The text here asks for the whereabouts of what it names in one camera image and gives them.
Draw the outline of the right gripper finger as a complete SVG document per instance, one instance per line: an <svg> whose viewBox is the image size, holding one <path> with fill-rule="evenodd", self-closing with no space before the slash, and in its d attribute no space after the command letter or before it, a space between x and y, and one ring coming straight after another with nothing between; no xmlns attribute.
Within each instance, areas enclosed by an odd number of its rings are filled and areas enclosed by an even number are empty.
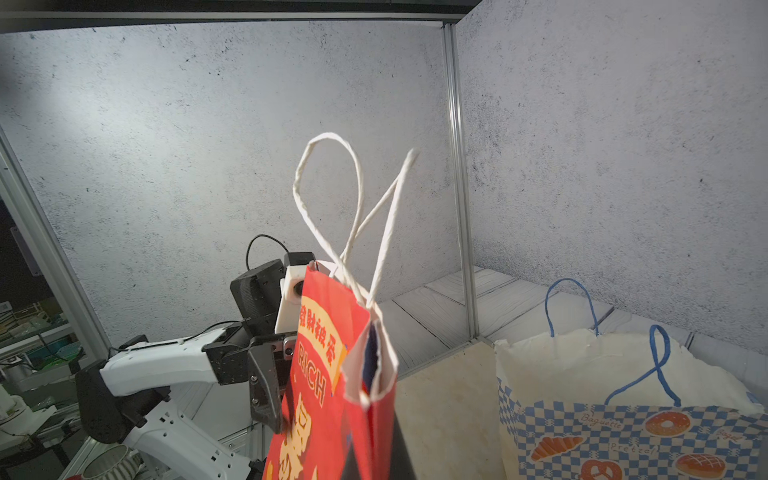
<svg viewBox="0 0 768 480"><path fill-rule="evenodd" d="M360 472L352 447L349 448L345 459L341 480L360 480ZM392 449L390 461L390 480L416 480L413 464L405 443L398 418L394 419Z"/></svg>

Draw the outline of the red and white paper bag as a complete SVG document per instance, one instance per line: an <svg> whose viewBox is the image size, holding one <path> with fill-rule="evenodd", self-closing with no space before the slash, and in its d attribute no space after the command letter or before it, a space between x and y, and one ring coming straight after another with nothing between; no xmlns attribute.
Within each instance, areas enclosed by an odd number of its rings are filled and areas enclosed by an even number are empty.
<svg viewBox="0 0 768 480"><path fill-rule="evenodd" d="M402 167L369 213L357 199L351 231L341 252L320 232L302 198L304 170L315 147L339 143L351 156L356 180L362 165L349 142L326 132L311 139L301 156L293 197L305 224L327 255L306 269L298 336L282 400L286 427L274 434L265 479L340 479L350 447L361 479L389 479L399 360L377 303L382 274L400 209L402 190L418 153ZM347 265L360 233L383 207L389 208L368 287Z"/></svg>

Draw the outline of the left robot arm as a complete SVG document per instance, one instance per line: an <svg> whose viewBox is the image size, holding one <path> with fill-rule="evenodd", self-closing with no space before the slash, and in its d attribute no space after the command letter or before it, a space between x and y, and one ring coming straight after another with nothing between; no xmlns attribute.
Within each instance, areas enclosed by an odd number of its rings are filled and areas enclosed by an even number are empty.
<svg viewBox="0 0 768 480"><path fill-rule="evenodd" d="M106 360L75 375L85 431L103 444L122 444L184 479L259 479L263 460L224 446L179 406L175 386L249 388L251 418L279 433L297 334L276 330L289 260L275 259L232 281L242 319L216 323L176 340L139 335Z"/></svg>

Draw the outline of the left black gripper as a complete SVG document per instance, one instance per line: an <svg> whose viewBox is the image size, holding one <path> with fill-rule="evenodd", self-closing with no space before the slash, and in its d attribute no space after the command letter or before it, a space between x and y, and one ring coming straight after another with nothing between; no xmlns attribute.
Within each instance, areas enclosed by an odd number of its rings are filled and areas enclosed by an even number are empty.
<svg viewBox="0 0 768 480"><path fill-rule="evenodd" d="M250 336L224 331L206 345L206 356L220 385L247 383L253 421L280 434L286 427L282 400L289 383L296 332Z"/></svg>

